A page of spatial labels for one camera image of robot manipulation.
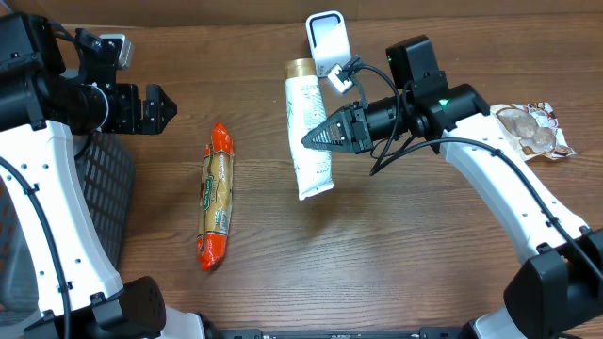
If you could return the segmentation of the white gold-capped cream tube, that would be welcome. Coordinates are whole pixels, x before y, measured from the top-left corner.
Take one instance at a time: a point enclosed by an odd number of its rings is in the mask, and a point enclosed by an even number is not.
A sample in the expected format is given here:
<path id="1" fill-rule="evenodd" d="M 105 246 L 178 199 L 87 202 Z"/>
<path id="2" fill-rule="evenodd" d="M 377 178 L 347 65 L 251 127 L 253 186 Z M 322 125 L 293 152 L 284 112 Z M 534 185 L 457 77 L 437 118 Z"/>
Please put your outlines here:
<path id="1" fill-rule="evenodd" d="M 334 187 L 331 153 L 302 144 L 302 139 L 327 119 L 312 58 L 285 63 L 285 97 L 289 148 L 298 198 L 303 201 Z"/>

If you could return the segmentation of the orange spaghetti packet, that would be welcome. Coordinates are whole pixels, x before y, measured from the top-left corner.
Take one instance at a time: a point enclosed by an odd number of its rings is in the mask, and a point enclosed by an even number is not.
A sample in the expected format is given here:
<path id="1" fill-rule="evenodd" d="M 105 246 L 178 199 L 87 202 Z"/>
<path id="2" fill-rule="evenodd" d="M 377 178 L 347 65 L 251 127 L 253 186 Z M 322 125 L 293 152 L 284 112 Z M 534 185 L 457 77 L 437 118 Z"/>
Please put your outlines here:
<path id="1" fill-rule="evenodd" d="M 216 269 L 226 254 L 233 209 L 234 142 L 216 123 L 205 145 L 200 198 L 197 259 L 202 271 Z"/>

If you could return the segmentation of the beige grain snack pouch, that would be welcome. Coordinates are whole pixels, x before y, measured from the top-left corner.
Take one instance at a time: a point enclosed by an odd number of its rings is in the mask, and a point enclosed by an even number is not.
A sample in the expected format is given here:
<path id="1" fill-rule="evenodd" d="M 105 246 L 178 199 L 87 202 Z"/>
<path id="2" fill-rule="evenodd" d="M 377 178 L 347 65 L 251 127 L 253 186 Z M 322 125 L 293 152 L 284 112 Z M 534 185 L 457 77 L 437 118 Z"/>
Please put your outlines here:
<path id="1" fill-rule="evenodd" d="M 548 102 L 492 105 L 490 113 L 523 161 L 537 156 L 556 160 L 575 154 Z"/>

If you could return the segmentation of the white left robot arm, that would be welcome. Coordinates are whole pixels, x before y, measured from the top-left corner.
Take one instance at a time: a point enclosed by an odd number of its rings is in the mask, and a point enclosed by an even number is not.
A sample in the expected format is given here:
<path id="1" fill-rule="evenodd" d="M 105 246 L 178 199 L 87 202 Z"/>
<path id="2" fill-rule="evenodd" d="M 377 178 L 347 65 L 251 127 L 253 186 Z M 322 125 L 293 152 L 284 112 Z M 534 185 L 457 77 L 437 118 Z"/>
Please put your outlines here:
<path id="1" fill-rule="evenodd" d="M 139 96 L 116 73 L 133 47 L 118 34 L 74 33 L 25 13 L 1 19 L 1 178 L 21 224 L 40 316 L 26 338 L 195 338 L 211 329 L 164 302 L 156 281 L 123 282 L 98 238 L 73 140 L 92 132 L 158 135 L 176 103 L 158 85 Z"/>

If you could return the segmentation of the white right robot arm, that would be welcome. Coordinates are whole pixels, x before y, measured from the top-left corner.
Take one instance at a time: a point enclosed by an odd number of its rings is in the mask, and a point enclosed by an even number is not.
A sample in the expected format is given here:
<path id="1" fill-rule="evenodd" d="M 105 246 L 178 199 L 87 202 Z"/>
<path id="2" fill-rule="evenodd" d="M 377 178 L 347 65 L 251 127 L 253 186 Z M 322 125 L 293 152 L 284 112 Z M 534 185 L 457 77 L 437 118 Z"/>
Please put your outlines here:
<path id="1" fill-rule="evenodd" d="M 473 87 L 448 85 L 427 37 L 394 44 L 386 56 L 384 79 L 393 96 L 339 108 L 303 137 L 303 146 L 364 153 L 379 140 L 409 134 L 402 148 L 383 150 L 375 171 L 428 147 L 476 189 L 512 241 L 520 269 L 503 306 L 468 322 L 463 338 L 563 338 L 601 316 L 601 232 L 549 192 Z"/>

